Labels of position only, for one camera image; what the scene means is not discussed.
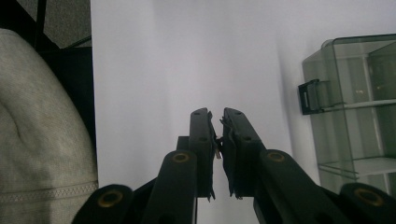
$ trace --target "beige fabric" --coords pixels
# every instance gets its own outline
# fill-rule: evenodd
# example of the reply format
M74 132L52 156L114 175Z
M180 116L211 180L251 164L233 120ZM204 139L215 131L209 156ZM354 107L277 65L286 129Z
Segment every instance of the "beige fabric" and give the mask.
M0 29L0 223L70 223L96 188L73 103L39 55Z

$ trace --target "black latch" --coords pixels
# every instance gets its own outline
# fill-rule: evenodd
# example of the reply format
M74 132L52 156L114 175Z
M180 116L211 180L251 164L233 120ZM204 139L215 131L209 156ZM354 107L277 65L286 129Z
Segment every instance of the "black latch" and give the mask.
M318 114L324 111L318 101L317 84L319 84L319 79L313 79L298 87L303 115Z

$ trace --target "gray cloth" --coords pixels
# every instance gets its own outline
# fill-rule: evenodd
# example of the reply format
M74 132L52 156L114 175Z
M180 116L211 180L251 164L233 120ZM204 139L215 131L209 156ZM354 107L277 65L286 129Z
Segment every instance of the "gray cloth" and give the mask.
M97 189L95 161L55 75L0 29L0 223L70 223Z

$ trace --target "white wall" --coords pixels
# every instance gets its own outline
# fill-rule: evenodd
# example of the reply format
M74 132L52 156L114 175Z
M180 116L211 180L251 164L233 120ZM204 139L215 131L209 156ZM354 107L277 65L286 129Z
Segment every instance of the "white wall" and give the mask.
M291 154L318 183L301 63L330 38L395 33L395 1L92 1L99 181L154 178L190 112L243 111L268 148ZM252 201L228 197L221 161L199 223L257 223Z

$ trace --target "plastic storage box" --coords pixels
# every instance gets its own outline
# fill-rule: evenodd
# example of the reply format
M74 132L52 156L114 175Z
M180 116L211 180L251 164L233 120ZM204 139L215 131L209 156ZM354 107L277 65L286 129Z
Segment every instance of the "plastic storage box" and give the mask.
M329 40L303 62L321 186L361 182L396 196L396 35Z

